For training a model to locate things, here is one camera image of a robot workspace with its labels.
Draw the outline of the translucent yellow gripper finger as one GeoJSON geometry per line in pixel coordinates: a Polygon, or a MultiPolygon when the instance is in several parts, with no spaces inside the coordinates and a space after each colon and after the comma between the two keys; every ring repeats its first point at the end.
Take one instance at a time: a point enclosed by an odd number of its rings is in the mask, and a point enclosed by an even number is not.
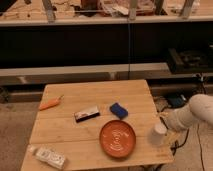
{"type": "Polygon", "coordinates": [[[171,146],[178,139],[178,137],[179,137],[179,134],[177,132],[168,130],[164,137],[163,144],[167,146],[171,146]]]}

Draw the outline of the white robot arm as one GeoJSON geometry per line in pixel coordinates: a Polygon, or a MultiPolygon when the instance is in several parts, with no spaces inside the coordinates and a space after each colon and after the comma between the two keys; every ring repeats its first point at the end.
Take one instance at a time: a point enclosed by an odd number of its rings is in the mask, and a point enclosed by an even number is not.
{"type": "Polygon", "coordinates": [[[166,126],[174,132],[183,132],[200,121],[213,126],[213,96],[193,95],[186,105],[165,117],[166,126]]]}

